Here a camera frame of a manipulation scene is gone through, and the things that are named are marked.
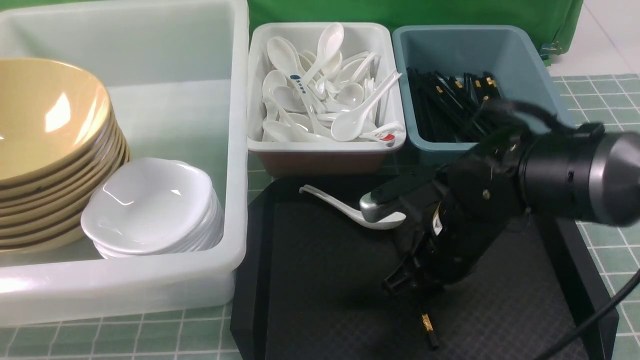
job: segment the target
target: green backdrop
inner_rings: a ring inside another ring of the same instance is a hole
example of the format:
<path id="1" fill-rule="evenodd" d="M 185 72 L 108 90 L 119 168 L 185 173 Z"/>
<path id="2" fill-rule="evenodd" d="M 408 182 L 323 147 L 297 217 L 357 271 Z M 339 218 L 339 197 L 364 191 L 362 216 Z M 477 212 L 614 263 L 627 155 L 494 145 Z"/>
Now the green backdrop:
<path id="1" fill-rule="evenodd" d="M 79 0 L 0 0 L 0 10 Z M 582 0 L 248 0 L 250 31 L 268 22 L 366 21 L 395 30 L 414 24 L 509 24 L 541 53 L 569 50 Z"/>

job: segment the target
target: white container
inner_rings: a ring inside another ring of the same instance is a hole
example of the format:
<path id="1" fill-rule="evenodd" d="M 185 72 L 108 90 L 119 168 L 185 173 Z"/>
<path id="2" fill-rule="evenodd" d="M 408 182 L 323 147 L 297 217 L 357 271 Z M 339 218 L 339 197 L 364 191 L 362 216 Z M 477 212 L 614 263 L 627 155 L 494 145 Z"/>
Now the white container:
<path id="1" fill-rule="evenodd" d="M 72 63 L 109 89 L 134 157 L 206 171 L 225 210 L 211 250 L 101 259 L 89 239 L 0 255 L 0 326 L 216 306 L 246 241 L 245 0 L 113 0 L 0 13 L 0 58 Z"/>
<path id="2" fill-rule="evenodd" d="M 272 37 L 288 39 L 298 52 L 316 53 L 320 34 L 329 22 L 279 22 L 259 26 L 249 50 L 249 98 L 247 103 L 248 148 L 255 152 L 265 170 L 275 177 L 319 174 L 366 174 L 377 171 L 385 157 L 402 147 L 406 138 L 399 134 L 392 147 L 377 142 L 278 143 L 262 142 L 262 119 L 266 109 L 262 103 L 262 82 L 271 70 L 267 42 Z M 389 31 L 382 25 L 367 22 L 343 22 L 343 58 L 363 51 L 381 54 L 376 83 L 396 70 Z M 398 121 L 404 125 L 404 113 L 398 84 L 394 84 L 380 100 L 378 126 Z"/>

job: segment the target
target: white floor tile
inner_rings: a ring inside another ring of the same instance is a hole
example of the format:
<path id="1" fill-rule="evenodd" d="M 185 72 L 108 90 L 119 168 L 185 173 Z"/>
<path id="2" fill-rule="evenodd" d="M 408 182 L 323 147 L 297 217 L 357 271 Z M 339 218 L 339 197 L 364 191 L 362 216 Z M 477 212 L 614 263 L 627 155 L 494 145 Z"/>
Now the white floor tile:
<path id="1" fill-rule="evenodd" d="M 640 38 L 640 32 L 637 32 L 637 37 Z M 569 51 L 552 59 L 549 72 L 552 76 L 579 76 L 626 74 L 632 72 L 632 69 L 609 40 L 593 14 L 583 6 Z"/>
<path id="2" fill-rule="evenodd" d="M 640 72 L 640 1 L 585 0 L 632 72 Z"/>

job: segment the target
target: stack of tan bowls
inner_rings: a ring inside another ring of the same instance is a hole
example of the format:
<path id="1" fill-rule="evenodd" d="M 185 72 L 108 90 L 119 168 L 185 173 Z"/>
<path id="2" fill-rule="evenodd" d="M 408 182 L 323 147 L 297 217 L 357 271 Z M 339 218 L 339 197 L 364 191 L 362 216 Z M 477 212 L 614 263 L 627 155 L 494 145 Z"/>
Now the stack of tan bowls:
<path id="1" fill-rule="evenodd" d="M 52 60 L 0 60 L 0 256 L 81 239 L 89 198 L 130 156 L 93 74 Z"/>

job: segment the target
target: green checkered tablecloth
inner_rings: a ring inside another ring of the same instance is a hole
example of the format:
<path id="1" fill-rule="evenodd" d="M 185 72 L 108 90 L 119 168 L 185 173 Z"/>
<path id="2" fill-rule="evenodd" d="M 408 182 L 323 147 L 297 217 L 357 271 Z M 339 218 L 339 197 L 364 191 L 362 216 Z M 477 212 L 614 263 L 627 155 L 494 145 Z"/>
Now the green checkered tablecloth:
<path id="1" fill-rule="evenodd" d="M 576 123 L 603 122 L 610 131 L 640 131 L 640 78 L 554 78 Z M 410 145 L 382 169 L 397 174 L 417 163 Z M 249 159 L 249 201 L 270 182 L 258 159 Z M 578 223 L 611 293 L 640 266 L 640 225 L 617 229 Z M 640 291 L 618 308 L 614 360 L 640 359 Z M 231 304 L 144 315 L 96 318 L 0 329 L 0 356 L 20 360 L 241 360 L 228 331 Z"/>

